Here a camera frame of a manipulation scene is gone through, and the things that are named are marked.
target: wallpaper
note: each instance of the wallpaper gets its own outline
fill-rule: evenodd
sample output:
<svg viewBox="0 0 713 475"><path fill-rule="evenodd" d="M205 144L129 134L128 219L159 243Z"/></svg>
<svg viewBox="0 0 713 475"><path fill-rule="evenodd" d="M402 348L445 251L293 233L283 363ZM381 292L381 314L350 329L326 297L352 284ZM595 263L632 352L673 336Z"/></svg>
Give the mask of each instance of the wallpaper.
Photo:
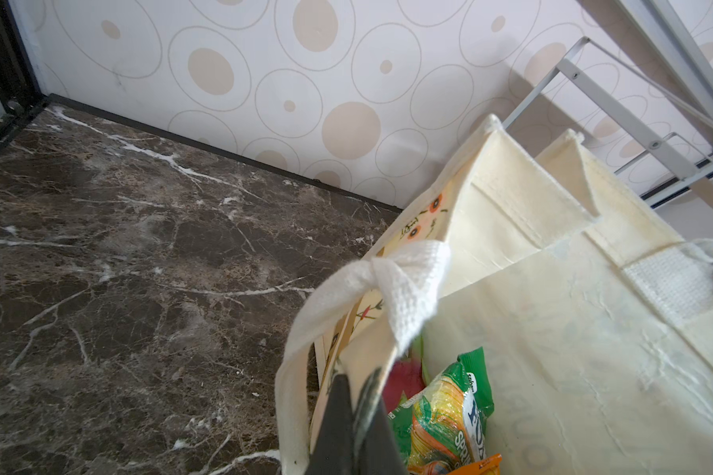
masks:
<svg viewBox="0 0 713 475"><path fill-rule="evenodd" d="M713 65L713 0L676 0ZM12 0L42 90L407 205L489 113L506 117L581 36L675 87L611 0ZM654 88L592 47L578 64L689 160L713 150ZM611 169L640 147L565 78L512 128L565 128ZM621 175L643 193L653 157Z"/></svg>

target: white bag handle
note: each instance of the white bag handle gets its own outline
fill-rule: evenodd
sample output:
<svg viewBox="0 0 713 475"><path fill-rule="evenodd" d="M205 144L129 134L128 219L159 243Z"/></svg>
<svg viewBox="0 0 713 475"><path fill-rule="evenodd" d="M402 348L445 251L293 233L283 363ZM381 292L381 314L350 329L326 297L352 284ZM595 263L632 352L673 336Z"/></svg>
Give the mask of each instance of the white bag handle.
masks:
<svg viewBox="0 0 713 475"><path fill-rule="evenodd" d="M309 464L306 363L315 339L337 323L364 293L379 289L402 354L436 313L438 290L451 251L445 242L412 242L381 258L354 261L335 272L306 299L295 317L275 377L275 407L283 475L302 475Z"/></svg>

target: snack package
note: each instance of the snack package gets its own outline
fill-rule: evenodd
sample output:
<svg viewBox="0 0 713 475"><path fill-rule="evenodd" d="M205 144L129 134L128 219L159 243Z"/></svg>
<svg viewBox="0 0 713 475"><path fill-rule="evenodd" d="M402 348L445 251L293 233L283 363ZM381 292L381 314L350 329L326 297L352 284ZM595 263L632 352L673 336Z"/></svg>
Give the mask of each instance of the snack package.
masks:
<svg viewBox="0 0 713 475"><path fill-rule="evenodd" d="M501 463L502 454L496 454L484 461L460 467L449 475L499 475L499 464Z"/></svg>
<svg viewBox="0 0 713 475"><path fill-rule="evenodd" d="M486 419L494 400L484 349L457 357L420 393L389 413L412 475L443 475L486 458Z"/></svg>

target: orange flower print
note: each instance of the orange flower print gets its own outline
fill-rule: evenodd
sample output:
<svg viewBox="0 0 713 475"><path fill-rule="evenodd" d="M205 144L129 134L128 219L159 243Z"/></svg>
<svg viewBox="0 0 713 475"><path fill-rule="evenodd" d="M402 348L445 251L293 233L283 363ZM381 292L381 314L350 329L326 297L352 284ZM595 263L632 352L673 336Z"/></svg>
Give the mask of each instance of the orange flower print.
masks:
<svg viewBox="0 0 713 475"><path fill-rule="evenodd" d="M441 207L441 201L444 199L444 195L438 195L435 200L433 200L433 203L430 204L430 212L435 213L438 211L438 209Z"/></svg>
<svg viewBox="0 0 713 475"><path fill-rule="evenodd" d="M409 235L407 236L407 241L411 241L412 239L418 237L419 230L422 229L422 226L417 225L412 230L409 232Z"/></svg>

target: brown marble surface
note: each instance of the brown marble surface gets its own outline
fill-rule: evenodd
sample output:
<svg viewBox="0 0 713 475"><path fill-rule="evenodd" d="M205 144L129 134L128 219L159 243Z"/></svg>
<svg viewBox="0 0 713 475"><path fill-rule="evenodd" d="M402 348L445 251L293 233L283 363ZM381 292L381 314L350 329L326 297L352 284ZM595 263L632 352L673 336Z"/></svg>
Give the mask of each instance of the brown marble surface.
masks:
<svg viewBox="0 0 713 475"><path fill-rule="evenodd" d="M0 155L0 474L276 473L291 319L395 216L51 104Z"/></svg>

